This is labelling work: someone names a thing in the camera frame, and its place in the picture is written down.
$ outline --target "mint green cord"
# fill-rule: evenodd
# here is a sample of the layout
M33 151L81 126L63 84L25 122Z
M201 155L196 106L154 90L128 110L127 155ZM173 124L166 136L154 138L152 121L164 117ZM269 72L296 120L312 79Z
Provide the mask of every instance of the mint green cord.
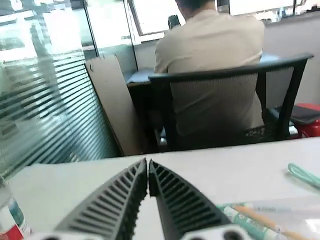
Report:
M320 188L320 178L302 169L298 165L294 163L289 163L288 170L293 176L300 179L301 181Z

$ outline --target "beige shirt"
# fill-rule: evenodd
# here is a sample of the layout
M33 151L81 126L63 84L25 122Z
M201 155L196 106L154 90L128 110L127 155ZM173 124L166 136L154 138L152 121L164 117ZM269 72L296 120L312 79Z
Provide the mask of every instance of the beige shirt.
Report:
M264 24L254 17L202 11L158 42L155 72L197 72L257 64L263 53L264 32ZM252 76L171 84L179 135L223 134L225 128L239 132L263 125L256 82L257 76Z

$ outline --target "glass wall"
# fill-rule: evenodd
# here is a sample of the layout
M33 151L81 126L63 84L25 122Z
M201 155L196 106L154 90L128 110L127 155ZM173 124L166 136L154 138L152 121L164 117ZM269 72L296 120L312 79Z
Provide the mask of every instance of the glass wall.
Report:
M0 174L119 156L84 63L115 53L124 73L137 70L123 2L0 2Z
M123 0L86 0L92 33L100 56L116 55L124 78L137 71Z

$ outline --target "pencil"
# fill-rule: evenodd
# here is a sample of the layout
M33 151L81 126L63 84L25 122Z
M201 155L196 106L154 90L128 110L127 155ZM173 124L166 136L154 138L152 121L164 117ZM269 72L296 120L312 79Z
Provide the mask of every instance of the pencil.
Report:
M246 215L249 218L259 222L260 224L264 225L265 227L267 227L273 231L277 231L276 230L277 224L275 222L273 222L272 220L270 220L269 218L267 218L265 216L262 216L260 214L255 213L250 208L247 208L244 206L233 206L233 208L235 210L237 210L239 213ZM306 237L300 235L299 233L292 232L292 231L285 230L284 232L282 232L282 234L292 240L311 240L309 238L306 238Z

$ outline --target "man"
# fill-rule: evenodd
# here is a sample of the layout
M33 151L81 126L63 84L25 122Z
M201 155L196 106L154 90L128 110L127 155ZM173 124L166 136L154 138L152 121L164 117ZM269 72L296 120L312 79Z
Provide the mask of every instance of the man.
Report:
M199 72L259 63L265 26L249 16L216 11L213 0L176 0L186 19L156 47L156 73ZM257 76L171 85L177 132L199 139L232 135L263 125Z

